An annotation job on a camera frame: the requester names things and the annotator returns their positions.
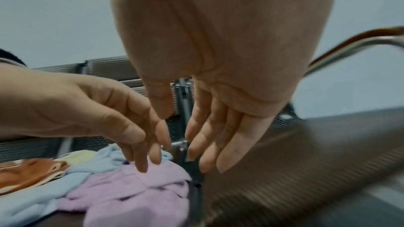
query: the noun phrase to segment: black sleeve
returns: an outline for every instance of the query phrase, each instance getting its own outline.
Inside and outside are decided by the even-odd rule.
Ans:
[[[0,62],[6,62],[10,64],[15,64],[18,66],[26,66],[25,63],[20,60],[17,56],[14,54],[7,52],[3,49],[0,48]]]

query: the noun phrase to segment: gray wall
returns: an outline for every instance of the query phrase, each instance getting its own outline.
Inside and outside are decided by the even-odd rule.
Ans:
[[[404,23],[403,0],[336,0],[316,56],[355,33]],[[0,0],[0,48],[30,67],[124,55],[108,0]],[[377,47],[301,82],[302,117],[404,105],[404,52]]]

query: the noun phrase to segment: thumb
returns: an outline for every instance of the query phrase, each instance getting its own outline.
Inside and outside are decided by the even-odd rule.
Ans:
[[[167,119],[174,112],[173,91],[170,82],[143,81],[147,97],[160,119]]]
[[[76,119],[115,143],[136,144],[144,141],[145,132],[115,109],[106,107],[91,99],[78,104]]]

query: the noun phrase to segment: lavender fabric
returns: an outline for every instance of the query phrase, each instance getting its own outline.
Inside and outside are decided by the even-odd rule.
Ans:
[[[188,216],[188,173],[171,161],[91,176],[58,201],[59,210],[87,211],[84,227],[178,227]]]

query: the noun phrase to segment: hand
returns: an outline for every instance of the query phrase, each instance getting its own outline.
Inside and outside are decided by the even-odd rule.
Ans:
[[[290,100],[333,0],[111,0],[129,59],[160,118],[170,82],[191,76],[188,156],[223,172]]]
[[[0,126],[16,134],[105,136],[141,172],[147,171],[147,154],[159,164],[160,145],[171,145],[149,100],[114,80],[0,63],[0,92]]]

